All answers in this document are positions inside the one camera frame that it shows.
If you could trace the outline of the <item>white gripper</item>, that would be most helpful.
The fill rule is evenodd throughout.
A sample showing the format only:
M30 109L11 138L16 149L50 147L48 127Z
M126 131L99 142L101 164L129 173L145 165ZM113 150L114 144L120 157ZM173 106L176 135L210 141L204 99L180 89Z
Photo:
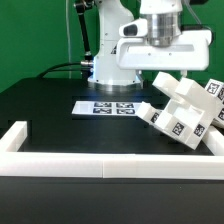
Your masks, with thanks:
M181 77L186 78L187 71L208 67L211 30L184 30L167 46L153 46L147 34L146 19L119 28L116 61L121 69L179 70Z

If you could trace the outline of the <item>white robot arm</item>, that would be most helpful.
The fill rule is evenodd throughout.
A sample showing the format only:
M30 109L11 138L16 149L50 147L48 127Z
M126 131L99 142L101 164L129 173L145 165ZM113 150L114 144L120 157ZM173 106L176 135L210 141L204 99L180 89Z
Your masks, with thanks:
M107 91L143 86L141 73L204 70L209 65L212 31L201 24L183 27L180 15L191 0L141 0L140 17L120 0L95 0L100 47L88 83Z

